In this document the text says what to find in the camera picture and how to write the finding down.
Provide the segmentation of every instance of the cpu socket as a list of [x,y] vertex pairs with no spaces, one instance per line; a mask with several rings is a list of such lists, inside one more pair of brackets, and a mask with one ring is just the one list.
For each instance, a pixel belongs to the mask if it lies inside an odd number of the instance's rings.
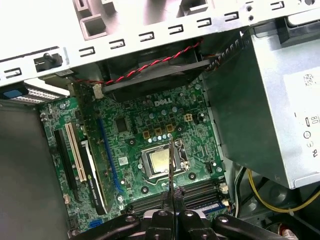
[[[170,145],[163,144],[154,146],[141,151],[140,162],[143,164],[142,171],[148,179],[156,179],[168,176],[169,173],[169,154]],[[173,173],[185,172],[188,168],[188,162],[185,156],[183,144],[174,145],[173,148]]]

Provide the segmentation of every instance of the motherboard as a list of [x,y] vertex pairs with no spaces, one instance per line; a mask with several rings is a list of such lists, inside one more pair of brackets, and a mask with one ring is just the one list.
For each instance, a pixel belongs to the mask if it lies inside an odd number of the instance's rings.
[[169,189],[169,138],[174,187],[185,188],[187,208],[208,218],[227,211],[223,165],[198,79],[125,102],[97,99],[87,85],[73,88],[76,98],[39,109],[73,234],[160,208]]

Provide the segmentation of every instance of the sticker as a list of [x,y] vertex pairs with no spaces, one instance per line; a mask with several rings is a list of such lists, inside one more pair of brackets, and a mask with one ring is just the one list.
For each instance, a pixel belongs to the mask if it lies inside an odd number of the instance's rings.
[[63,70],[63,71],[58,71],[55,74],[58,75],[59,77],[63,77],[63,76],[66,76],[66,75],[74,74],[74,72],[71,71],[70,69],[67,69],[67,70]]
[[320,67],[284,76],[300,143],[310,158],[320,160]]
[[120,157],[118,159],[119,161],[119,165],[120,166],[123,166],[123,165],[127,165],[128,164],[128,158],[126,156],[123,156],[123,157]]

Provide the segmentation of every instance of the dell logo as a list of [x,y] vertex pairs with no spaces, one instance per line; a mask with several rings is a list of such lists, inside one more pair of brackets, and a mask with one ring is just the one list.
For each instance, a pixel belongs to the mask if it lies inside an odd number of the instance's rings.
[[160,105],[165,105],[165,104],[172,104],[172,101],[170,97],[160,100],[160,101],[154,101],[154,106],[158,107]]

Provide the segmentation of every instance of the yellow wire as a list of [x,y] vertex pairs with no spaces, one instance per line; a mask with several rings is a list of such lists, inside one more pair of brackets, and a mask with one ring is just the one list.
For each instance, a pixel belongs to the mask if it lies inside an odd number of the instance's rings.
[[247,169],[247,174],[248,174],[248,179],[249,179],[249,183],[253,189],[254,194],[257,196],[257,198],[261,201],[261,203],[263,205],[265,205],[268,209],[274,211],[274,212],[278,212],[278,213],[290,213],[290,212],[296,212],[299,211],[301,209],[303,209],[304,207],[308,206],[310,203],[312,203],[319,195],[320,195],[320,191],[318,191],[315,195],[313,195],[308,201],[306,201],[305,203],[301,204],[300,206],[297,206],[295,208],[291,208],[291,209],[281,209],[275,206],[270,205],[269,203],[265,202],[259,195],[255,183],[254,183],[254,179],[252,177],[252,171]]

